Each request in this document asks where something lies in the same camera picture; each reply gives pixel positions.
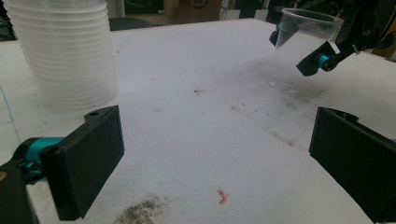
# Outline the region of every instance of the dirt stain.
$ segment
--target dirt stain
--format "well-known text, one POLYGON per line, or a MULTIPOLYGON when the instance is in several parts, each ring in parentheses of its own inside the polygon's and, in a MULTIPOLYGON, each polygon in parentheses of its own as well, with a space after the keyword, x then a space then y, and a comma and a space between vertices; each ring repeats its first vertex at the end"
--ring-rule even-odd
POLYGON ((168 200, 150 196, 142 203, 132 205, 117 217, 114 224, 156 224, 169 214, 168 200))
POLYGON ((294 143, 296 142, 296 140, 287 139, 287 138, 279 135, 279 133, 275 132, 275 131, 271 131, 270 134, 273 135, 274 137, 276 137, 279 141, 288 144, 290 147, 292 147, 294 145, 294 143))
POLYGON ((239 107, 237 105, 232 105, 230 106, 231 110, 239 110, 239 107))
POLYGON ((297 108, 297 106, 294 103, 290 102, 289 100, 283 99, 283 101, 285 102, 287 108, 290 108, 290 109, 297 108))
POLYGON ((195 90, 195 91, 193 91, 193 92, 195 92, 195 94, 197 94, 197 96, 199 96, 199 94, 201 93, 201 92, 203 92, 204 90, 195 90))

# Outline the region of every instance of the clear plastic cup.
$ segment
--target clear plastic cup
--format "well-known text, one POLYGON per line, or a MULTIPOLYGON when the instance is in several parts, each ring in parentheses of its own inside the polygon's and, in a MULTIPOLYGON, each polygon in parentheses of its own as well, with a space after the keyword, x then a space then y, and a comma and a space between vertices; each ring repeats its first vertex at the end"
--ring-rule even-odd
POLYGON ((50 29, 89 29, 108 22, 108 16, 86 21, 46 21, 37 19, 26 19, 10 14, 12 22, 30 27, 50 28, 50 29))
POLYGON ((297 8, 284 8, 282 12, 275 53, 267 66, 269 83, 287 94, 317 94, 296 65, 323 43, 330 41, 343 21, 297 8))
POLYGON ((51 47, 65 47, 65 48, 85 48, 91 45, 96 45, 99 42, 104 43, 110 41, 110 37, 108 35, 91 35, 87 36, 86 38, 51 38, 48 36, 47 38, 42 38, 40 35, 29 35, 24 33, 23 31, 19 31, 18 38, 23 39, 22 42, 26 44, 33 44, 36 46, 44 46, 44 48, 51 48, 51 47))
POLYGON ((106 5, 102 0, 3 0, 11 7, 38 12, 91 12, 100 10, 106 5))
POLYGON ((107 15, 106 5, 99 10, 94 10, 91 12, 37 12, 29 9, 21 9, 17 7, 12 7, 4 4, 4 8, 7 10, 7 14, 10 18, 13 16, 18 16, 23 19, 36 19, 36 20, 48 20, 48 21, 90 21, 104 17, 107 15))
POLYGON ((94 27, 89 28, 77 28, 77 29, 54 29, 54 28, 42 28, 34 27, 29 25, 20 24, 18 22, 13 22, 14 30, 18 34, 24 33, 26 35, 38 35, 42 37, 51 36, 68 36, 69 38, 79 38, 81 35, 99 35, 102 32, 110 30, 109 22, 99 24, 94 27))
POLYGON ((106 2, 4 2, 48 106, 84 109, 117 94, 106 2))
POLYGON ((91 66, 87 66, 86 64, 82 64, 79 67, 74 67, 71 68, 68 64, 65 64, 64 66, 50 66, 47 64, 40 64, 38 62, 35 62, 31 59, 28 59, 30 65, 38 72, 42 72, 44 74, 48 74, 49 76, 54 76, 55 74, 58 75, 65 75, 68 77, 73 77, 73 76, 79 76, 80 73, 94 73, 94 76, 99 75, 99 73, 102 73, 106 71, 112 63, 103 63, 103 62, 97 62, 97 63, 92 63, 91 66))

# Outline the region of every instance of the stack of plastic cups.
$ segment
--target stack of plastic cups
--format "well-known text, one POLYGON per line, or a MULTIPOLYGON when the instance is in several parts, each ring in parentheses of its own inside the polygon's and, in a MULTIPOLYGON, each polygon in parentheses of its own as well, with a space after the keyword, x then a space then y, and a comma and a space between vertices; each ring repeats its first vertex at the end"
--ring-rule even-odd
POLYGON ((48 106, 92 108, 117 94, 106 2, 3 2, 48 106))

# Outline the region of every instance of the robotic arm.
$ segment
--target robotic arm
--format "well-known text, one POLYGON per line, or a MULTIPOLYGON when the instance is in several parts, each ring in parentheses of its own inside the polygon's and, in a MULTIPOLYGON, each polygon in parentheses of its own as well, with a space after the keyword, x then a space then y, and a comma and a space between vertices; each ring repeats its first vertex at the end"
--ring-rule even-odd
POLYGON ((0 224, 38 224, 26 185, 47 178, 60 220, 85 217, 124 153, 117 106, 92 111, 65 138, 29 138, 0 165, 0 224))
MULTIPOLYGON (((300 8, 320 11, 320 4, 331 4, 334 1, 311 1, 300 8)), ((311 54, 303 58, 297 68, 306 76, 313 76, 318 69, 328 72, 353 53, 372 49, 386 43, 392 43, 392 35, 386 35, 396 15, 396 0, 342 0, 342 9, 338 16, 344 23, 338 34, 335 45, 336 53, 329 42, 324 43, 311 54)), ((276 33, 270 40, 275 43, 276 33)))

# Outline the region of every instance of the white surface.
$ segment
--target white surface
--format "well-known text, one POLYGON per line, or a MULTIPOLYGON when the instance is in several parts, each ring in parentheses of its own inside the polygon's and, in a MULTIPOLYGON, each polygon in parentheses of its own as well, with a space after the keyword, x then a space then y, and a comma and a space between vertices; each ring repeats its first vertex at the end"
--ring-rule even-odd
MULTIPOLYGON (((273 86, 274 28, 239 20, 113 33, 120 92, 108 104, 120 105, 125 156, 76 223, 114 223, 155 196, 167 205, 154 223, 371 223, 308 146, 318 105, 394 137, 396 64, 363 53, 273 86)), ((43 106, 17 42, 0 43, 0 67, 0 164, 21 140, 83 122, 84 112, 43 106)), ((41 222, 60 223, 47 184, 28 189, 41 222)))

